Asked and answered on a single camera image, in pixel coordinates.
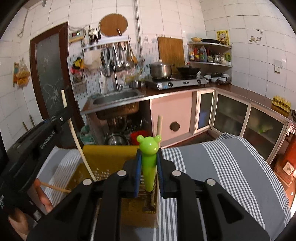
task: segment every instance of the yellow egg carton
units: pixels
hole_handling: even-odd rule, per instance
[[[272,102],[272,104],[280,107],[284,111],[290,113],[290,110],[291,110],[291,102],[290,101],[287,101],[284,98],[277,95],[272,98],[271,102]]]

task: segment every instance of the pot lid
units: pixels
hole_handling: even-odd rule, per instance
[[[171,66],[170,64],[163,63],[161,59],[158,60],[158,62],[151,63],[150,65],[151,66],[166,66],[166,65]]]

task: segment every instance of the stainless steel sink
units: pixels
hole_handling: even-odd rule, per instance
[[[138,90],[127,90],[127,91],[120,91],[120,92],[113,92],[107,95],[102,95],[97,97],[94,101],[94,105],[102,105],[102,104],[111,104],[118,101],[127,101],[130,99],[135,99],[143,94]]]

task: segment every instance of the yellow poster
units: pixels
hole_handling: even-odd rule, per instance
[[[217,40],[223,45],[230,46],[228,30],[217,31]]]

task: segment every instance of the human hand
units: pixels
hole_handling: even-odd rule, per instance
[[[47,212],[50,212],[53,209],[53,206],[44,191],[41,189],[41,182],[38,178],[35,179],[33,185],[41,203],[45,206]],[[8,221],[11,223],[11,226],[14,228],[14,230],[21,236],[21,238],[26,240],[29,233],[26,215],[20,209],[15,208],[14,215],[9,215]]]

